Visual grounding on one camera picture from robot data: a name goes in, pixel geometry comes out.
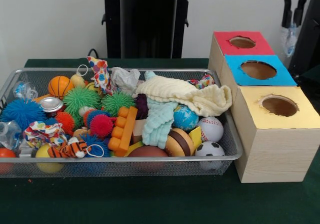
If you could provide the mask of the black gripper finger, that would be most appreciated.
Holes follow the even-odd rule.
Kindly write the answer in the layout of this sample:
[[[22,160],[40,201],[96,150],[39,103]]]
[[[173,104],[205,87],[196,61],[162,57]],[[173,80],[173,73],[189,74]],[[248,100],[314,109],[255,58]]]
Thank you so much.
[[[290,27],[292,21],[292,10],[291,3],[292,0],[284,0],[284,10],[283,10],[283,18],[282,18],[282,27]]]
[[[293,15],[293,22],[296,26],[300,26],[302,23],[302,17],[306,1],[307,0],[298,0],[297,7],[295,8]]]

